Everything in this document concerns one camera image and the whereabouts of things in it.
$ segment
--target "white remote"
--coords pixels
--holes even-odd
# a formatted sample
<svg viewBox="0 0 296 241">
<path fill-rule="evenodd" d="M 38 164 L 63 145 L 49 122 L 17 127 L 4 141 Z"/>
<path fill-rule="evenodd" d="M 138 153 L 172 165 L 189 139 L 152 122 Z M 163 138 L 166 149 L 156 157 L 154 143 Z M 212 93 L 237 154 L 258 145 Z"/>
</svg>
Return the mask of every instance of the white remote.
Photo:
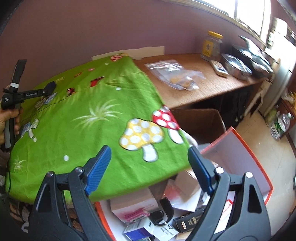
<svg viewBox="0 0 296 241">
<path fill-rule="evenodd" d="M 229 75 L 221 63 L 214 60 L 211 60 L 210 62 L 217 75 L 223 77 L 227 77 Z"/>
</svg>

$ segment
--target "yellow jar label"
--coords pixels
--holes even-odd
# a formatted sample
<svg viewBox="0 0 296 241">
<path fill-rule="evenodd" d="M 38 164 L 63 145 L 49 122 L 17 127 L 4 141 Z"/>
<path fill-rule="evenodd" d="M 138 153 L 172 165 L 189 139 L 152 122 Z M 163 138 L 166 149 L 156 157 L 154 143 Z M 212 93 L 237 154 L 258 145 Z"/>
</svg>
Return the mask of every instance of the yellow jar label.
<svg viewBox="0 0 296 241">
<path fill-rule="evenodd" d="M 202 48 L 202 54 L 205 55 L 205 56 L 211 57 L 211 53 L 212 53 L 212 50 L 213 50 L 213 45 L 214 45 L 213 42 L 205 40 L 203 48 Z"/>
</svg>

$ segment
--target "window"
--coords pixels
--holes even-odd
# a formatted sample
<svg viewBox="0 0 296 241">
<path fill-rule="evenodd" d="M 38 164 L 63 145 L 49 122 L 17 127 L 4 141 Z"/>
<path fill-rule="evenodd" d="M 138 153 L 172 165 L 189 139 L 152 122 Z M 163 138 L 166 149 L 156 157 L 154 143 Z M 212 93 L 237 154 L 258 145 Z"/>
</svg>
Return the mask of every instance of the window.
<svg viewBox="0 0 296 241">
<path fill-rule="evenodd" d="M 229 20 L 266 43 L 271 0 L 165 0 L 203 9 Z"/>
</svg>

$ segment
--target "metal screw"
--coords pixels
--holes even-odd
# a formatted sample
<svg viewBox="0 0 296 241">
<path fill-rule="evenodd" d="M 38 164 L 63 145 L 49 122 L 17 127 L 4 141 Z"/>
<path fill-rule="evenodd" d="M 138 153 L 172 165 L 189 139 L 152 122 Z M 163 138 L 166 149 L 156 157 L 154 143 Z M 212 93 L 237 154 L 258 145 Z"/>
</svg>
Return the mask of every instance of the metal screw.
<svg viewBox="0 0 296 241">
<path fill-rule="evenodd" d="M 46 175 L 47 175 L 48 177 L 52 177 L 52 176 L 54 175 L 54 172 L 53 172 L 53 171 L 49 171 L 49 172 L 46 173 Z"/>
<path fill-rule="evenodd" d="M 253 177 L 253 173 L 251 173 L 251 172 L 246 172 L 246 177 L 247 177 L 247 178 L 252 178 L 252 177 Z"/>
<path fill-rule="evenodd" d="M 75 172 L 82 172 L 83 171 L 83 167 L 76 167 L 75 168 Z"/>
<path fill-rule="evenodd" d="M 222 174 L 224 172 L 224 169 L 222 167 L 217 167 L 216 172 Z"/>
</svg>

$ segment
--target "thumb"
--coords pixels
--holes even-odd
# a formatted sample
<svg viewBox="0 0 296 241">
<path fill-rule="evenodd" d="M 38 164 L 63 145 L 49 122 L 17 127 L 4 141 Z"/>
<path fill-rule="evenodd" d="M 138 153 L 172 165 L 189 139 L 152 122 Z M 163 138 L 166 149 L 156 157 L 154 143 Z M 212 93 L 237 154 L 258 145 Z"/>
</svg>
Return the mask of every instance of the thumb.
<svg viewBox="0 0 296 241">
<path fill-rule="evenodd" d="M 5 123 L 10 118 L 15 118 L 19 114 L 18 109 L 1 110 L 0 111 L 0 123 Z"/>
</svg>

